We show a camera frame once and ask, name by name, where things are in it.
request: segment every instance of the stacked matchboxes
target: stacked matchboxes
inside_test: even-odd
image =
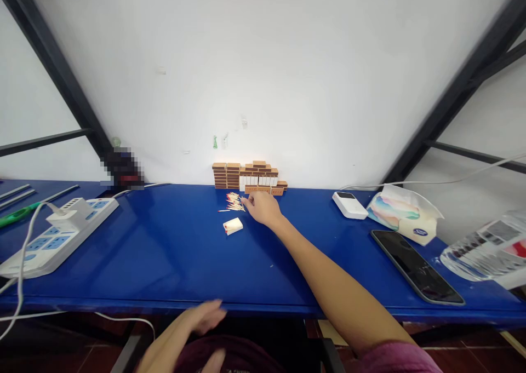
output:
[[[216,188],[229,188],[245,193],[266,191],[271,195],[283,195],[287,182],[278,180],[278,170],[265,161],[253,161],[244,167],[238,163],[218,162],[212,165]]]

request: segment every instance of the cable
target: cable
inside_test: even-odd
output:
[[[153,187],[153,186],[162,185],[162,184],[170,184],[170,183],[155,183],[155,184],[149,184],[146,187]],[[7,334],[9,333],[9,331],[11,330],[13,325],[15,324],[16,320],[18,320],[18,319],[35,318],[35,317],[43,317],[45,315],[54,315],[54,314],[66,313],[66,312],[46,312],[46,313],[19,315],[20,314],[20,310],[22,309],[22,304],[24,303],[24,290],[23,290],[23,287],[22,287],[22,283],[24,281],[24,261],[25,261],[26,247],[27,247],[27,243],[31,239],[31,234],[33,233],[33,227],[35,226],[35,220],[36,220],[36,218],[38,216],[38,213],[40,213],[40,210],[42,209],[42,207],[44,205],[47,205],[47,206],[51,207],[51,209],[55,213],[61,213],[62,212],[62,210],[57,208],[52,203],[42,202],[41,204],[39,204],[37,206],[35,212],[33,213],[33,216],[31,217],[31,221],[29,222],[29,227],[27,229],[26,238],[24,240],[24,243],[22,244],[22,248],[20,249],[21,256],[20,256],[20,270],[18,272],[18,277],[12,278],[11,280],[7,281],[7,283],[5,283],[2,288],[0,288],[0,294],[1,294],[3,291],[5,291],[11,285],[13,285],[15,282],[18,281],[18,287],[16,288],[16,295],[18,297],[18,302],[16,304],[15,313],[12,316],[10,316],[10,317],[1,317],[0,318],[0,322],[11,321],[9,323],[9,325],[7,326],[7,328],[4,330],[4,333],[0,336],[0,341],[3,340],[7,336]],[[143,319],[143,318],[112,318],[112,317],[108,317],[107,315],[104,315],[102,313],[96,313],[95,312],[95,314],[97,314],[97,315],[99,315],[99,316],[101,316],[103,318],[106,318],[108,320],[112,320],[112,321],[140,321],[140,322],[144,322],[144,323],[148,324],[150,326],[150,328],[152,329],[152,331],[153,331],[153,338],[155,339],[155,328],[153,327],[152,323],[150,321],[146,320],[146,319]]]
[[[47,315],[55,315],[55,314],[62,314],[67,312],[47,312],[47,313],[35,313],[35,314],[25,314],[25,315],[17,315],[16,317],[0,317],[0,322],[2,321],[9,321],[9,320],[18,320],[18,319],[26,319],[26,318],[36,318],[36,317],[45,317]]]
[[[102,313],[97,313],[95,312],[96,315],[100,315],[101,317],[104,317],[106,319],[109,319],[109,320],[112,320],[112,321],[140,321],[140,322],[144,322],[145,324],[148,324],[150,326],[150,328],[152,329],[152,332],[153,332],[153,339],[155,340],[155,328],[153,327],[153,324],[144,319],[144,318],[113,318],[113,317],[108,317],[107,315],[105,314],[102,314]]]
[[[16,283],[16,281],[18,280],[18,278],[16,277],[13,277],[11,280],[9,280],[7,283],[4,284],[4,286],[2,288],[0,288],[0,294],[7,290],[10,286],[12,286],[14,283]]]
[[[158,186],[158,185],[165,185],[165,184],[173,184],[173,183],[171,183],[171,182],[153,183],[153,184],[145,185],[144,187],[145,187],[145,188],[148,188],[148,187],[155,187],[155,186]],[[119,196],[124,195],[125,193],[131,192],[131,191],[134,191],[134,190],[124,190],[124,191],[120,191],[120,192],[116,193],[115,195],[113,195],[112,198],[113,198],[113,199],[116,199],[116,198],[118,198]]]
[[[50,205],[50,203],[42,202],[40,205],[37,206],[37,209],[35,210],[35,213],[33,213],[33,216],[31,217],[31,221],[29,222],[29,228],[27,229],[27,235],[26,239],[24,240],[24,243],[21,248],[21,255],[20,255],[20,270],[18,272],[18,287],[16,288],[16,295],[18,297],[18,303],[16,305],[15,313],[12,317],[9,317],[11,319],[11,322],[9,323],[8,327],[4,330],[4,333],[0,336],[0,341],[7,336],[7,333],[11,330],[13,325],[15,324],[16,318],[20,314],[20,310],[22,309],[22,304],[24,303],[24,292],[22,289],[22,283],[24,279],[24,259],[26,254],[26,246],[27,242],[31,239],[31,234],[33,233],[33,226],[35,225],[35,219],[38,216],[38,213],[40,212],[40,209],[44,205]]]
[[[347,185],[347,186],[342,187],[340,189],[341,190],[346,190],[347,188],[377,188],[377,187],[383,187],[384,185],[397,185],[397,184],[451,184],[451,183],[454,183],[454,182],[459,182],[459,181],[466,180],[467,178],[469,178],[471,176],[475,176],[476,174],[478,174],[481,171],[484,171],[486,169],[490,169],[490,168],[502,165],[502,164],[504,164],[506,162],[513,161],[514,159],[523,158],[523,157],[526,157],[526,153],[519,154],[519,155],[516,155],[514,157],[502,159],[502,160],[500,160],[498,162],[495,162],[495,163],[493,163],[491,165],[488,165],[488,166],[480,168],[480,169],[478,169],[478,170],[476,170],[476,171],[474,171],[472,173],[469,173],[469,174],[465,175],[464,177],[461,177],[458,180],[450,180],[450,181],[397,181],[397,182],[392,182],[392,183],[378,184],[378,185],[374,185],[374,186],[353,186],[353,185]]]

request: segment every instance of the white wall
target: white wall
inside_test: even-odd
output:
[[[438,141],[502,158],[526,153],[526,59],[491,77]],[[430,149],[407,180],[452,180],[485,163]],[[508,210],[526,208],[526,175],[492,168],[448,185],[411,185],[444,215],[438,236],[453,243]]]
[[[38,4],[149,180],[210,184],[214,161],[265,159],[291,186],[335,188],[381,180],[504,1]]]
[[[0,98],[0,146],[79,129],[3,2],[0,2]],[[109,180],[84,136],[1,157],[0,178]]]

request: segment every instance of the power strip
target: power strip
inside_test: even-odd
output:
[[[52,226],[28,243],[24,259],[24,278],[40,277],[54,272],[119,206],[113,198],[90,199],[84,201],[85,203],[82,201],[84,199],[75,198],[61,207],[68,210],[79,203],[84,206],[87,203],[90,206],[91,212],[87,216],[83,215],[83,218],[86,217],[85,221],[82,219],[85,222],[82,229],[61,231]],[[0,276],[18,277],[21,254],[21,250],[17,251],[0,265]]]

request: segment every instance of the tissue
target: tissue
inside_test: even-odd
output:
[[[369,217],[418,244],[426,245],[437,234],[437,220],[444,216],[422,195],[386,185],[367,206]]]

